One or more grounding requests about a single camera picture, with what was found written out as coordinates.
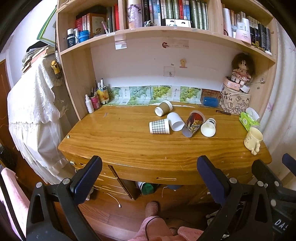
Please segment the pink slipper foot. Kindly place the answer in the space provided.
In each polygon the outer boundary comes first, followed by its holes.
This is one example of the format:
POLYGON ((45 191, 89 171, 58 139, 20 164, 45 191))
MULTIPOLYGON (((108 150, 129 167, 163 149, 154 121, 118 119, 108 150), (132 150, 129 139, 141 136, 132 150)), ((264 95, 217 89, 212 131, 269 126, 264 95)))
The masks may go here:
POLYGON ((157 201, 149 202, 145 207, 145 217, 158 216, 160 212, 160 205, 157 201))

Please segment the printed canvas tote bag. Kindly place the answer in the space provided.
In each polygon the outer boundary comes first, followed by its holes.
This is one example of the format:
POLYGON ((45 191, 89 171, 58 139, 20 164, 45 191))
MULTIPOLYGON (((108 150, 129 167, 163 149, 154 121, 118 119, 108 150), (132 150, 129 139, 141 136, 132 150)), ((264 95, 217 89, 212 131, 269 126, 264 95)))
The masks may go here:
POLYGON ((248 108, 251 99, 250 94, 229 89, 225 85, 223 85, 220 92, 219 104, 225 112, 240 115, 248 108))

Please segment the dark cosmetic bottle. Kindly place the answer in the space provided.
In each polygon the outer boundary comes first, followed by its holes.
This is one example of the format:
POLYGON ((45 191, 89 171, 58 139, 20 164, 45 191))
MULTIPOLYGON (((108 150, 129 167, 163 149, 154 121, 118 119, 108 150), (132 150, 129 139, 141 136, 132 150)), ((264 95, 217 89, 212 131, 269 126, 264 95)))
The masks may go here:
POLYGON ((68 45, 68 48, 76 45, 74 29, 67 30, 67 45, 68 45))

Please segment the grey plaid paper cup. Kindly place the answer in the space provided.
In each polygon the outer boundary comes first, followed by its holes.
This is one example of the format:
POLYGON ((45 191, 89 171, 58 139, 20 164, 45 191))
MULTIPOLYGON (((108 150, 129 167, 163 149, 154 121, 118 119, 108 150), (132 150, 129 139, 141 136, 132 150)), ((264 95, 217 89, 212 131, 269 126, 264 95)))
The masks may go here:
POLYGON ((149 122, 151 134, 169 134, 170 126, 167 118, 149 122))

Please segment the white spray bottle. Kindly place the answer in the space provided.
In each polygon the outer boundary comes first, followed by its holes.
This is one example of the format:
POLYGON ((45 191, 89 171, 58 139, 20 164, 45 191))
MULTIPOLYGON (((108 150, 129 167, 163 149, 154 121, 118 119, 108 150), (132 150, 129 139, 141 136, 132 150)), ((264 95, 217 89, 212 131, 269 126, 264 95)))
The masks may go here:
POLYGON ((86 104, 86 108, 88 110, 88 113, 93 113, 94 108, 93 108, 91 99, 89 98, 89 96, 87 94, 85 95, 85 104, 86 104))

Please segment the dark patterned plastic cup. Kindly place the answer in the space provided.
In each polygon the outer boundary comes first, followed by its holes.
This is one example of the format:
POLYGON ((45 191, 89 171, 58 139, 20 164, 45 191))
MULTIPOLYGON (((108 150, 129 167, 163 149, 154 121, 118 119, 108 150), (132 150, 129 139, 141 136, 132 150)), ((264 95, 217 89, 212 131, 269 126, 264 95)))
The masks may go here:
POLYGON ((193 110, 185 123, 185 126, 182 129, 182 134, 187 137, 191 138, 203 125, 205 122, 205 116, 198 110, 193 110))

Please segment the yellow juice bottle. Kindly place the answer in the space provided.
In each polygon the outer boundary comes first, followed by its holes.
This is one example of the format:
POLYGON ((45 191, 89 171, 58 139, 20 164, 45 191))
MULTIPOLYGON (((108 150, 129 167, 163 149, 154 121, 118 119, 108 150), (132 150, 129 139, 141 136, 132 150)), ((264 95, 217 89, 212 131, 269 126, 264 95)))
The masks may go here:
POLYGON ((107 89, 107 86, 104 84, 103 78, 101 78, 98 83, 97 93, 98 93, 101 104, 107 104, 109 102, 108 89, 107 89))

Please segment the pink cosmetic box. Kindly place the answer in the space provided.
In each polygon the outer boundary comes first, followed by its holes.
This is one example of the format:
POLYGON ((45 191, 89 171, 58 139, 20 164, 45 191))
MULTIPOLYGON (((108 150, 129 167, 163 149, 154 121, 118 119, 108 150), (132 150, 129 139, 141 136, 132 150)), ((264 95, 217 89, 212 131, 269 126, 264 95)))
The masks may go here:
POLYGON ((250 26, 248 19, 242 18, 241 22, 237 23, 235 38, 251 45, 250 26))

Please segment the green tissue pack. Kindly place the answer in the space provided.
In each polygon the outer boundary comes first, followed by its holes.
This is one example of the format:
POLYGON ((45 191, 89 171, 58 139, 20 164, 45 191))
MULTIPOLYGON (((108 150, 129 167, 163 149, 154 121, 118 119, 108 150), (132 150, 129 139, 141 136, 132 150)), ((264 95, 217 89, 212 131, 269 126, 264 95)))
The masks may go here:
POLYGON ((260 116, 253 108, 247 108, 245 111, 240 113, 239 117, 239 121, 247 131, 249 131, 251 127, 260 127, 259 119, 260 116))

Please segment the white lace cloth cover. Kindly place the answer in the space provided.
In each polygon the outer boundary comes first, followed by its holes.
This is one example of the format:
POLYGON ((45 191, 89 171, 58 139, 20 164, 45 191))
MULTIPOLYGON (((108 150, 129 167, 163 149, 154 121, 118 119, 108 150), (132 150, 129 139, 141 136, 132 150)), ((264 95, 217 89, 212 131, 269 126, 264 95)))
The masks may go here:
POLYGON ((78 121, 64 79, 56 78, 51 68, 54 60, 53 55, 39 58, 7 97, 13 142, 47 184, 75 173, 58 146, 78 121))

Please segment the blue jar on shelf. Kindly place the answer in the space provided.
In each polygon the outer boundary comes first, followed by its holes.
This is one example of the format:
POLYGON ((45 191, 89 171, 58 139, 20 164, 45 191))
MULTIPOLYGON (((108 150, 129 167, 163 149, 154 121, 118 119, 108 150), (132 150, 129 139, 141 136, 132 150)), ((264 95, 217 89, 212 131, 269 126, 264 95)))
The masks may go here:
POLYGON ((83 31, 79 32, 79 37, 78 37, 79 43, 87 41, 87 40, 89 40, 89 38, 90 38, 90 35, 89 35, 88 30, 83 30, 83 31))

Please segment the plain white paper cup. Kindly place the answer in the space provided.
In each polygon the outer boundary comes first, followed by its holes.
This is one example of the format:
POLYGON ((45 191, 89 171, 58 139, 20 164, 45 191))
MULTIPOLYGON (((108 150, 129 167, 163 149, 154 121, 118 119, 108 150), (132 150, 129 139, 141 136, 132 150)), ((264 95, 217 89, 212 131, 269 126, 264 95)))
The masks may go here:
POLYGON ((171 129, 174 132, 178 132, 181 131, 183 129, 183 127, 185 126, 184 121, 181 119, 181 117, 175 113, 175 112, 171 112, 167 115, 167 119, 169 121, 169 125, 171 127, 171 129))

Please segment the pink trousers leg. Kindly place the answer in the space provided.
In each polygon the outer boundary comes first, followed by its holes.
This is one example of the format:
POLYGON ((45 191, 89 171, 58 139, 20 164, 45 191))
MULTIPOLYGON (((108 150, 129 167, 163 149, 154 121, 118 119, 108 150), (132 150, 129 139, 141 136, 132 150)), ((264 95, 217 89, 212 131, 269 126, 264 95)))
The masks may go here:
POLYGON ((144 219, 139 231, 129 240, 197 240, 203 231, 181 226, 177 235, 173 235, 165 221, 159 216, 144 219))

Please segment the pink round box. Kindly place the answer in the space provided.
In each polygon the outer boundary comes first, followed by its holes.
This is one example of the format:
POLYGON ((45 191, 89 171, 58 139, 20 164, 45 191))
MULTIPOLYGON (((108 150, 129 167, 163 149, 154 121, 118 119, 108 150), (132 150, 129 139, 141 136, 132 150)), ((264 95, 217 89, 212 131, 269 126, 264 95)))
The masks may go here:
POLYGON ((235 90, 235 91, 239 91, 240 90, 240 87, 241 87, 239 83, 235 83, 232 80, 229 80, 227 77, 224 79, 223 84, 227 88, 232 89, 232 90, 235 90))

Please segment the brown haired rag doll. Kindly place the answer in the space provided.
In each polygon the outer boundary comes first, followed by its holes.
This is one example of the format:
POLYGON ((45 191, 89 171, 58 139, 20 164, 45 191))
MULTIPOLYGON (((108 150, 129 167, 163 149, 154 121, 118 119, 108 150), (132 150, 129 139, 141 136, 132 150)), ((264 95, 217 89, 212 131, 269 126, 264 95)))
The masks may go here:
POLYGON ((245 53, 235 55, 231 62, 231 66, 233 68, 231 80, 240 86, 248 84, 255 75, 254 61, 245 53))

